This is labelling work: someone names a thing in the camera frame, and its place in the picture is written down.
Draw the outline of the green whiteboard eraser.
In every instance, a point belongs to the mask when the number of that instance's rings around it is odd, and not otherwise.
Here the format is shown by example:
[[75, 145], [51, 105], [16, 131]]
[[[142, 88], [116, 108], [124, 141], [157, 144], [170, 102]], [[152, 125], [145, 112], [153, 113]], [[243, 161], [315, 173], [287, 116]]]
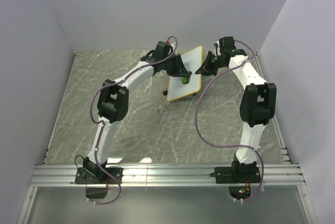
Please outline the green whiteboard eraser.
[[181, 82], [182, 82], [182, 84], [188, 84], [189, 80], [190, 80], [190, 77], [189, 76], [185, 76], [185, 77], [182, 78]]

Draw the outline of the orange framed whiteboard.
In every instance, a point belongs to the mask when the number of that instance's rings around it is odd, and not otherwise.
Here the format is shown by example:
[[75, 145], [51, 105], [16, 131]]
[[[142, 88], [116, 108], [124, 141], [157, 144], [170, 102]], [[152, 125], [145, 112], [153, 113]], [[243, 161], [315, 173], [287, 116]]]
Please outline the orange framed whiteboard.
[[191, 96], [199, 92], [201, 89], [202, 75], [195, 74], [195, 72], [203, 63], [203, 47], [198, 46], [185, 54], [182, 54], [181, 57], [186, 69], [191, 71], [192, 74], [188, 84], [182, 84], [182, 77], [170, 77], [167, 89], [168, 94], [166, 96], [168, 102]]

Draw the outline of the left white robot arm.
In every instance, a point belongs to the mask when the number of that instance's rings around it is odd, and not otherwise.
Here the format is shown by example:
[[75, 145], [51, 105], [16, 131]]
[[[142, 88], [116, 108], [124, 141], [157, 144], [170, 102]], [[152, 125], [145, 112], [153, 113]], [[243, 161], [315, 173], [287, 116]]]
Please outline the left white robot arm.
[[184, 63], [180, 54], [161, 54], [151, 50], [122, 77], [114, 81], [106, 79], [94, 95], [94, 98], [98, 99], [98, 119], [94, 119], [92, 111], [90, 111], [90, 117], [97, 125], [97, 133], [91, 150], [83, 159], [83, 169], [93, 183], [102, 182], [108, 175], [105, 167], [110, 142], [118, 123], [128, 113], [130, 93], [160, 71], [165, 71], [168, 76], [177, 79], [177, 82], [183, 86], [182, 91], [188, 91], [192, 86], [194, 72], [189, 63]]

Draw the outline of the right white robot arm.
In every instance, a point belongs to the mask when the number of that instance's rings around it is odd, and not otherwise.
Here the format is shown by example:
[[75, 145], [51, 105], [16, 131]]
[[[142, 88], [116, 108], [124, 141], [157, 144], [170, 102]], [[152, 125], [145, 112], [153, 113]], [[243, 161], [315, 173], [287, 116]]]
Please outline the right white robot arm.
[[264, 129], [275, 114], [277, 87], [259, 75], [244, 50], [228, 49], [222, 50], [220, 54], [209, 51], [196, 73], [213, 75], [215, 78], [206, 86], [200, 98], [203, 98], [216, 79], [229, 72], [235, 74], [244, 90], [239, 109], [243, 121], [240, 144], [228, 146], [207, 141], [198, 127], [199, 105], [195, 110], [195, 129], [200, 138], [212, 147], [237, 148], [231, 165], [231, 176], [235, 181], [243, 182], [250, 175], [259, 172], [256, 166], [258, 147]]

